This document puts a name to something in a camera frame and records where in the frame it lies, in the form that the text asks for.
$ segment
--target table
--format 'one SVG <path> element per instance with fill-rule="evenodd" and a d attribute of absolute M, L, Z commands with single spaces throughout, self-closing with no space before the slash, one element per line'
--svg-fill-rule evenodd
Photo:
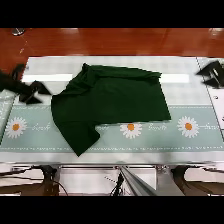
<path fill-rule="evenodd" d="M 224 161 L 222 132 L 195 57 L 167 56 L 63 56 L 30 57 L 23 81 L 43 81 L 53 94 L 60 93 L 82 64 L 137 67 L 162 72 L 163 93 L 171 113 L 170 122 L 141 123 L 141 135 L 126 138 L 121 124 L 96 127 L 101 138 L 80 157 L 55 126 L 50 96 L 41 105 L 26 106 L 15 99 L 8 122 L 24 119 L 26 130 L 17 138 L 5 131 L 0 162 L 63 164 L 176 164 Z M 182 135 L 178 122 L 197 124 L 194 137 Z"/>

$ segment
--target green shirt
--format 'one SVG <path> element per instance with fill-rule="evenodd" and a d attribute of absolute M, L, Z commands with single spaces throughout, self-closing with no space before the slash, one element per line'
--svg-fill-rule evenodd
<path fill-rule="evenodd" d="M 99 124 L 170 120 L 161 73 L 83 64 L 66 89 L 54 95 L 54 122 L 79 156 L 99 138 Z"/>

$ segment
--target yellow flower center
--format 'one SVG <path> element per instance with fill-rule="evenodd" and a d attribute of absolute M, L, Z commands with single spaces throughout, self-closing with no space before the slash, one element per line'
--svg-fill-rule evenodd
<path fill-rule="evenodd" d="M 192 125 L 190 123 L 186 123 L 185 128 L 190 131 L 192 129 Z"/>
<path fill-rule="evenodd" d="M 128 124 L 128 130 L 133 131 L 135 126 L 133 124 Z"/>
<path fill-rule="evenodd" d="M 14 124 L 12 126 L 13 131 L 17 131 L 19 129 L 19 124 Z"/>

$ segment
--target daisy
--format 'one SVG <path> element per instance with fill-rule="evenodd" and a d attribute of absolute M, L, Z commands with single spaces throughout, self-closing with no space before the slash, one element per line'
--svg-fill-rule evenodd
<path fill-rule="evenodd" d="M 7 124 L 5 131 L 8 138 L 17 138 L 23 134 L 23 131 L 25 131 L 26 128 L 27 125 L 25 119 L 15 117 Z"/>
<path fill-rule="evenodd" d="M 182 131 L 182 135 L 184 135 L 185 137 L 194 138 L 199 133 L 199 127 L 194 118 L 186 116 L 182 117 L 181 119 L 179 119 L 177 127 L 179 128 L 179 131 Z"/>
<path fill-rule="evenodd" d="M 141 134 L 140 130 L 142 130 L 141 124 L 122 124 L 120 126 L 120 131 L 123 131 L 123 135 L 125 135 L 126 138 L 135 138 L 136 136 L 139 136 Z"/>

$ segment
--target red brown wooden surface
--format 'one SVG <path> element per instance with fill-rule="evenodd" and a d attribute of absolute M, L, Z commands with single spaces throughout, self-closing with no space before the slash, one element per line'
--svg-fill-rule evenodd
<path fill-rule="evenodd" d="M 0 29 L 0 69 L 29 56 L 161 55 L 224 57 L 222 28 L 27 28 L 13 36 Z"/>

